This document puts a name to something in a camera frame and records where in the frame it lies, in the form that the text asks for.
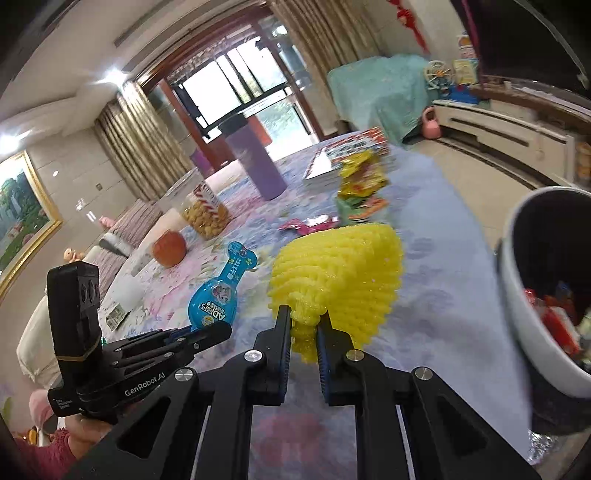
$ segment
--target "gold picture frame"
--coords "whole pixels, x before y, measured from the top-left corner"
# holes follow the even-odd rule
[[[23,150],[1,161],[0,302],[62,223],[60,212],[41,184],[27,152]]]

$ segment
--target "covered furniture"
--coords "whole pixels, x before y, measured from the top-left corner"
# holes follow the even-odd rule
[[[330,91],[341,120],[355,129],[382,127],[400,144],[431,103],[418,55],[371,57],[331,70]]]

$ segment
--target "glass door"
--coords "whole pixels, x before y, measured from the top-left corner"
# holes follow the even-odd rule
[[[242,112],[255,117],[255,131],[262,125],[269,156],[279,160],[318,140],[266,42],[249,28],[250,37],[217,53],[174,90],[206,142],[220,135],[222,122]]]

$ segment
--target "candy wrapper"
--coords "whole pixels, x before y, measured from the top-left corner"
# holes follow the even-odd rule
[[[315,232],[322,232],[323,230],[330,230],[336,226],[339,226],[339,217],[320,215],[318,217],[307,218],[304,221],[299,218],[292,218],[277,229],[293,229],[298,232],[299,235],[304,236]]]
[[[388,184],[379,157],[371,150],[353,154],[343,160],[343,181],[339,197],[369,197]]]
[[[377,195],[388,184],[372,150],[365,150],[343,160],[340,171],[343,179],[336,198],[337,211],[342,225],[355,223],[389,223],[388,202]]]

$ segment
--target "plastic jar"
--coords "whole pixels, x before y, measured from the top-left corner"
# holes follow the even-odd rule
[[[230,223],[230,214],[194,168],[175,183],[162,198],[205,240],[218,236]]]

